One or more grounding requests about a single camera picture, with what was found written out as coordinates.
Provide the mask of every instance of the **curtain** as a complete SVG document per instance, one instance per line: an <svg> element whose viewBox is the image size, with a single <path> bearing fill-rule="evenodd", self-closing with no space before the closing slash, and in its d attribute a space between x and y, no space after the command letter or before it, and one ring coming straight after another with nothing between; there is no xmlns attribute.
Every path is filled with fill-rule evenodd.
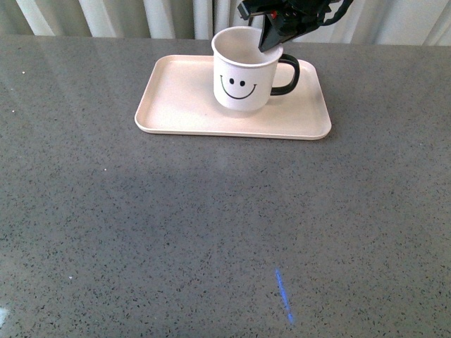
<svg viewBox="0 0 451 338"><path fill-rule="evenodd" d="M240 0L0 0L0 35L211 39ZM333 12L340 3L332 4ZM262 17L252 21L261 27ZM338 23L296 42L451 45L451 0L354 0Z"/></svg>

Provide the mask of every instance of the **white mug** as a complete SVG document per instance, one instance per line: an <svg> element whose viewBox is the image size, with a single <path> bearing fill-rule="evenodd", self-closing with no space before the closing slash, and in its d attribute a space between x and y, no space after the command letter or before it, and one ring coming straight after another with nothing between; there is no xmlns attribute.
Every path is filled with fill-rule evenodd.
<svg viewBox="0 0 451 338"><path fill-rule="evenodd" d="M260 52L261 30L253 27L231 27L221 30L211 42L214 51L213 91L216 100L236 111L255 111L263 107L270 95L291 92L299 80L299 62L283 53L281 44ZM272 87L277 63L295 69L292 81L283 87Z"/></svg>

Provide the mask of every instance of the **countertop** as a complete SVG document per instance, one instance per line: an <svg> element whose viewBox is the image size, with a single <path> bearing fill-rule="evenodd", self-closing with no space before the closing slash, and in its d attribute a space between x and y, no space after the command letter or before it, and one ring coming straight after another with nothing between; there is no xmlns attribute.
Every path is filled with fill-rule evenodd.
<svg viewBox="0 0 451 338"><path fill-rule="evenodd" d="M139 130L209 41L0 37L0 336L451 337L451 48L285 51L324 139Z"/></svg>

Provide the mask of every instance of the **mug handle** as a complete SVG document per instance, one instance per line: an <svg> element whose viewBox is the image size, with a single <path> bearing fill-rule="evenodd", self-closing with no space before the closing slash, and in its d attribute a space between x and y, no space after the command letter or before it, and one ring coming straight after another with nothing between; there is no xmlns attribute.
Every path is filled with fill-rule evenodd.
<svg viewBox="0 0 451 338"><path fill-rule="evenodd" d="M273 87L271 89L271 95L285 95L291 92L297 85L297 81L299 81L299 75L300 75L300 69L299 69L299 61L291 55L288 54L282 54L282 56L279 58L280 63L287 63L288 65L291 65L295 69L295 75L291 79L291 82L287 84L286 86L282 87Z"/></svg>

